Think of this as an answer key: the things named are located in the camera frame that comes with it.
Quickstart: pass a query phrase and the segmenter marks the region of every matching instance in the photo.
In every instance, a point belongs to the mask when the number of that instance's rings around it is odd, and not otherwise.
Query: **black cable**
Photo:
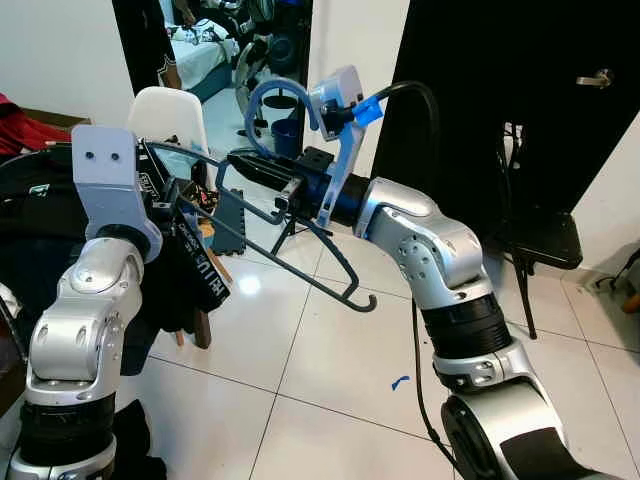
[[[431,422],[429,421],[429,417],[427,416],[427,409],[424,406],[424,398],[422,397],[422,369],[420,367],[420,336],[418,335],[418,313],[416,311],[416,301],[415,299],[411,299],[411,315],[413,317],[413,347],[415,348],[415,357],[416,357],[416,389],[418,391],[418,406],[420,407],[420,414],[422,415],[422,420],[424,421],[425,426],[427,427],[427,433],[429,434],[429,438],[431,441],[436,444],[436,446],[440,449],[442,454],[447,457],[447,460],[453,465],[453,468],[456,469],[458,473],[460,473],[460,469],[458,468],[458,462],[453,458],[451,452],[447,450],[447,447],[444,446],[442,440],[440,440],[440,435]]]
[[[392,97],[406,90],[414,90],[420,93],[427,105],[429,115],[428,138],[433,151],[434,161],[437,162],[440,154],[440,109],[438,108],[438,101],[431,89],[422,82],[417,82],[415,80],[403,80],[383,88],[375,94],[375,97],[380,101],[383,98]]]

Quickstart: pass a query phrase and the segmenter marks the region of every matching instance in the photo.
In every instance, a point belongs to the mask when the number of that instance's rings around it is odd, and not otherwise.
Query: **chair leg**
[[[527,318],[527,326],[529,327],[529,337],[535,340],[538,338],[536,326],[533,323],[533,313],[531,313],[531,303],[529,303],[529,279],[528,268],[525,260],[518,255],[512,255],[513,266],[516,270],[516,278],[518,279],[518,287],[520,288],[520,296],[522,297],[522,306],[524,307],[524,315]]]

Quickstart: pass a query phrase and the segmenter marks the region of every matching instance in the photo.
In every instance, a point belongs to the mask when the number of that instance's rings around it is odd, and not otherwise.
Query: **door handle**
[[[608,68],[601,68],[593,77],[576,77],[576,85],[585,85],[599,89],[607,88],[613,83],[613,72]]]

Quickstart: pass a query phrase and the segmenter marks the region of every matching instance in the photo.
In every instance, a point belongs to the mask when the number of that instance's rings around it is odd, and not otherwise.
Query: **blue tape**
[[[398,385],[400,385],[400,382],[402,382],[403,380],[411,380],[411,377],[409,377],[409,375],[405,375],[403,377],[400,377],[398,380],[396,380],[395,382],[393,382],[391,384],[391,390],[393,390],[395,392],[396,388],[398,388]]]
[[[358,122],[358,125],[361,127],[366,127],[371,122],[375,122],[377,119],[382,117],[380,102],[375,95],[363,100],[353,107],[351,111],[353,112],[353,116]]]

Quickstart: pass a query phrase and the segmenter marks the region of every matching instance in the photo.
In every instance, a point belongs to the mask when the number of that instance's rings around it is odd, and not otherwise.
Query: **white wall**
[[[409,0],[315,0],[307,85],[349,64],[358,69],[365,97],[389,85],[408,8]],[[382,119],[369,125],[355,173],[371,172],[381,128]],[[338,142],[327,144],[308,128],[303,144],[332,153],[338,148]]]
[[[640,114],[573,210],[581,268],[617,273],[640,247]]]
[[[111,0],[1,0],[0,92],[125,126],[133,90]]]

